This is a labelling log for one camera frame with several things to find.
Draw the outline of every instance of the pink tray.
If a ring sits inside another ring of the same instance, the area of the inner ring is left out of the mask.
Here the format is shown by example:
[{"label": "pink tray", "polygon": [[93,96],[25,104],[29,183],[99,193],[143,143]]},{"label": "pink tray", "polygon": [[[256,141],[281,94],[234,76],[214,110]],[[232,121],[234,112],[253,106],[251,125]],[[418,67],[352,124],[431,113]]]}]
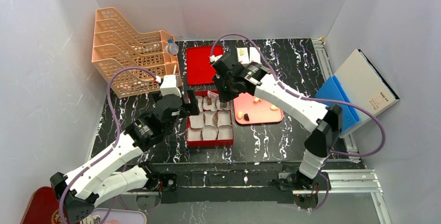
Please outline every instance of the pink tray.
[{"label": "pink tray", "polygon": [[[99,215],[102,218],[106,213],[106,208],[95,208],[92,215]],[[139,211],[112,209],[106,221],[111,220],[117,220],[120,224],[147,224],[146,215]]]},{"label": "pink tray", "polygon": [[[239,124],[268,124],[268,123],[279,123],[283,119],[283,111],[277,110],[272,111],[270,109],[272,103],[265,100],[261,100],[258,103],[254,103],[254,96],[248,93],[242,93],[237,98],[233,100],[235,119]],[[237,118],[237,113],[241,111],[244,115],[248,114],[250,117],[249,121],[246,121],[243,117],[242,119]]]}]

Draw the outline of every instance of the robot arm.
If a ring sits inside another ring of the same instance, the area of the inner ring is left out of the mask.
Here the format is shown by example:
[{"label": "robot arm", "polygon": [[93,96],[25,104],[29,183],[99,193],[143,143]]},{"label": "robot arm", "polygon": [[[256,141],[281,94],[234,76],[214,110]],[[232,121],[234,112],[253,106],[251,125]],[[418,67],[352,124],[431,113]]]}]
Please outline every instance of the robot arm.
[{"label": "robot arm", "polygon": [[148,162],[112,175],[118,168],[163,141],[166,135],[172,133],[178,118],[199,114],[194,92],[187,91],[190,102],[185,103],[177,87],[175,75],[166,75],[160,89],[160,94],[153,94],[155,107],[126,127],[117,146],[112,143],[77,169],[65,175],[58,172],[50,178],[57,200],[60,201],[67,185],[72,183],[85,167],[89,167],[73,182],[64,200],[64,208],[70,223],[81,221],[93,211],[95,206],[132,189],[155,189],[162,180],[167,182],[163,191],[176,188],[176,175],[159,175]]},{"label": "robot arm", "polygon": [[279,107],[311,133],[305,141],[302,163],[296,178],[293,178],[299,186],[310,188],[341,133],[342,108],[336,104],[327,107],[292,96],[285,90],[304,95],[284,83],[282,89],[278,84],[280,81],[275,80],[268,68],[259,63],[251,62],[245,68],[229,53],[212,56],[210,62],[216,70],[213,81],[221,101],[230,101],[240,93],[249,93]]}]

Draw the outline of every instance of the plastic bottle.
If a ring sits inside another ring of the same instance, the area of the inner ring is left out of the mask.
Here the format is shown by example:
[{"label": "plastic bottle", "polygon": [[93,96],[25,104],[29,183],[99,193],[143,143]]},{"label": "plastic bottle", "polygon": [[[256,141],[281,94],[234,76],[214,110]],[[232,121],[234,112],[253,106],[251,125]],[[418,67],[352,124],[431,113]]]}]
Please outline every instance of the plastic bottle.
[{"label": "plastic bottle", "polygon": [[165,47],[165,51],[171,55],[176,55],[179,52],[179,47],[176,45],[172,39],[168,40],[168,45]]}]

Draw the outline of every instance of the blue folder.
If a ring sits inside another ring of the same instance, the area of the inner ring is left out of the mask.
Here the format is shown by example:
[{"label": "blue folder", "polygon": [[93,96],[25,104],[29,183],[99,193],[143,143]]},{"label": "blue folder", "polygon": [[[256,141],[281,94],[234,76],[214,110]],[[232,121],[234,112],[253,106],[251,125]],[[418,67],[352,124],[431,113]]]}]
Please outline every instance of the blue folder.
[{"label": "blue folder", "polygon": [[[316,93],[316,98],[334,99],[339,101],[350,102],[338,78],[334,75],[330,77]],[[351,128],[360,121],[360,117],[354,108],[340,104],[343,109],[343,129],[342,133]]]}]

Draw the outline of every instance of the black marble surface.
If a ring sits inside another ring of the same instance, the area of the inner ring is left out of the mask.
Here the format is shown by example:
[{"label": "black marble surface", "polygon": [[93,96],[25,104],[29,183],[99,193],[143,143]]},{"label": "black marble surface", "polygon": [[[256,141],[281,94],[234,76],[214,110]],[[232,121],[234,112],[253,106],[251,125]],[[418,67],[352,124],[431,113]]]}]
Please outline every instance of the black marble surface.
[{"label": "black marble surface", "polygon": [[[259,39],[255,41],[282,81],[308,96],[313,96],[324,83],[314,53],[311,39]],[[214,89],[214,85],[192,86],[186,84],[186,50],[190,47],[212,45],[213,41],[179,42],[179,68],[184,87],[194,90]],[[236,55],[236,47],[250,46],[243,40],[226,40],[219,43],[224,51]],[[112,93],[119,124],[125,128],[141,113],[153,107],[148,95],[119,99]],[[284,115],[278,124],[240,126],[234,123],[235,140],[231,147],[189,148],[185,142],[186,122],[176,124],[174,133],[145,152],[138,161],[154,163],[232,163],[299,161],[305,150],[303,143],[308,132],[292,117]],[[116,125],[105,101],[92,157],[115,140]],[[335,150],[346,152],[344,142],[339,140]]]}]

